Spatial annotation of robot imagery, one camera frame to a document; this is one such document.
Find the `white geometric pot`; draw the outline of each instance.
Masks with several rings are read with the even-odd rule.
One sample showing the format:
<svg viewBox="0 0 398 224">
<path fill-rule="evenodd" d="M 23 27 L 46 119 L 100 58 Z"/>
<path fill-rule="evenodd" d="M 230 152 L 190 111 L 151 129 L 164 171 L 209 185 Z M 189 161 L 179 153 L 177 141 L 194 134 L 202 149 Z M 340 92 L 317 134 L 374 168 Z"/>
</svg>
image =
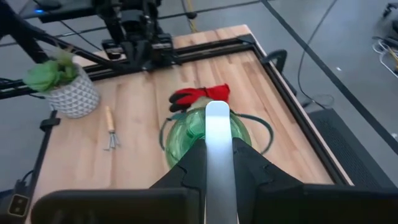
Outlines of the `white geometric pot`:
<svg viewBox="0 0 398 224">
<path fill-rule="evenodd" d="M 100 102 L 100 95 L 84 69 L 76 64 L 79 75 L 69 85 L 44 93 L 55 110 L 69 118 L 81 118 L 91 113 Z"/>
</svg>

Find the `potted plant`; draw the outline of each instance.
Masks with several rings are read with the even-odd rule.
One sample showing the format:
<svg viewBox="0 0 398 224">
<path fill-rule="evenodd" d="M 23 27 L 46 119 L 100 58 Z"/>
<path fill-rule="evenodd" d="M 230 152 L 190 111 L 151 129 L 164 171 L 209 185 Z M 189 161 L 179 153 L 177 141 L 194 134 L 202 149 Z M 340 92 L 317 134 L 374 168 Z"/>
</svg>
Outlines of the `potted plant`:
<svg viewBox="0 0 398 224">
<path fill-rule="evenodd" d="M 43 94 L 54 109 L 69 118 L 81 118 L 97 107 L 100 95 L 84 69 L 73 63 L 71 51 L 59 49 L 50 60 L 29 70 L 23 82 Z"/>
</svg>

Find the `red glove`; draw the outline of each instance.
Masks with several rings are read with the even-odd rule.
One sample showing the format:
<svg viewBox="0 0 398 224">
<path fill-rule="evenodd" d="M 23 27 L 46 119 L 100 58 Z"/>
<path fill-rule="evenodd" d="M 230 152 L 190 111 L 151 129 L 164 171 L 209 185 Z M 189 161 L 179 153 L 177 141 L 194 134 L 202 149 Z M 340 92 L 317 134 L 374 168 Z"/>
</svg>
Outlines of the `red glove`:
<svg viewBox="0 0 398 224">
<path fill-rule="evenodd" d="M 211 88 L 185 88 L 178 90 L 169 98 L 169 102 L 172 104 L 170 111 L 186 110 L 201 96 L 228 102 L 229 93 L 230 90 L 227 84 Z"/>
</svg>

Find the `gardening glove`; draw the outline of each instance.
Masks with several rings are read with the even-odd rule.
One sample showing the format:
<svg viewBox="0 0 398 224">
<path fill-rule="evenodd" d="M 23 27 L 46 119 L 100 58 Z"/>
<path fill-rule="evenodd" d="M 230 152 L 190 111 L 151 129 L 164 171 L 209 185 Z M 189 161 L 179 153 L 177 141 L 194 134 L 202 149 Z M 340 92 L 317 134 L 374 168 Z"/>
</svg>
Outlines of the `gardening glove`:
<svg viewBox="0 0 398 224">
<path fill-rule="evenodd" d="M 211 101 L 213 101 L 213 99 L 205 97 L 205 96 L 201 96 L 201 97 L 199 97 L 198 100 L 196 100 L 194 103 L 191 104 L 191 106 L 187 109 L 187 112 L 190 110 L 193 110 L 193 109 L 197 109 L 197 108 L 204 108 Z"/>
<path fill-rule="evenodd" d="M 213 100 L 228 102 L 229 86 L 227 84 L 218 85 L 211 88 L 184 88 L 176 91 L 170 98 L 172 104 L 170 112 L 185 111 L 196 102 L 200 97 L 206 97 Z"/>
</svg>

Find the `wooden handle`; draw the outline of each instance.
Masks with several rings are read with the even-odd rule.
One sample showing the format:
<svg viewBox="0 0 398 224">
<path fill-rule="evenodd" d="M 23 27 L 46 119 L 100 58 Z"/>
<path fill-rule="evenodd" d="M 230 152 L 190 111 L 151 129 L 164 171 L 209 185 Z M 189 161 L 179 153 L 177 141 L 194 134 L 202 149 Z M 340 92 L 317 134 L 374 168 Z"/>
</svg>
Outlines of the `wooden handle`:
<svg viewBox="0 0 398 224">
<path fill-rule="evenodd" d="M 108 124 L 108 131 L 109 132 L 114 131 L 114 124 L 113 124 L 111 108 L 106 106 L 105 113 L 106 113 L 106 123 Z"/>
</svg>

